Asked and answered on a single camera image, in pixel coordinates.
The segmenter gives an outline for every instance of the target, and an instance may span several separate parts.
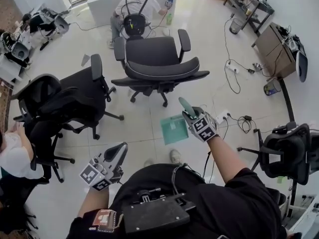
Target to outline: trash bin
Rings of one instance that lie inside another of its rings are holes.
[[[277,79],[273,79],[264,86],[264,92],[267,96],[271,96],[281,91],[280,83]]]
[[[229,27],[229,31],[232,34],[238,34],[239,31],[241,30],[241,27],[244,23],[241,22],[239,19],[235,18],[233,19],[233,22],[231,23],[230,27]]]

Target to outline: power strip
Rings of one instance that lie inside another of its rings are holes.
[[[216,117],[216,121],[217,123],[220,125],[224,122],[224,117],[225,118],[228,118],[229,116],[227,114],[230,114],[230,112],[228,110],[224,110],[221,114],[219,114],[217,117]]]
[[[239,74],[239,69],[235,66],[233,66],[232,64],[227,64],[226,68],[229,69],[230,71],[236,72],[236,74]]]

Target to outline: harness strap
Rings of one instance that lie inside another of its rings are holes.
[[[146,6],[147,2],[148,2],[148,0],[145,0],[144,4],[143,4],[143,6],[142,6],[142,8],[141,8],[141,10],[139,12],[139,15],[142,14],[142,11],[143,11],[144,7]]]

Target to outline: green paper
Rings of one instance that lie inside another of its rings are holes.
[[[186,122],[182,115],[176,115],[160,121],[165,145],[188,138]]]

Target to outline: chair armrest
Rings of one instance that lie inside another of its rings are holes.
[[[91,56],[91,70],[94,82],[102,78],[102,60],[99,54]]]
[[[125,66],[125,44],[124,38],[118,37],[114,41],[114,55],[116,61],[121,61],[122,66]]]
[[[188,33],[185,29],[179,29],[178,30],[179,40],[181,44],[181,49],[183,52],[190,51],[191,45],[190,45],[190,39],[188,36]]]
[[[183,61],[184,52],[190,51],[190,39],[188,36],[188,33],[185,29],[179,29],[178,30],[179,40],[180,40],[180,54],[179,54],[179,62],[181,63]]]

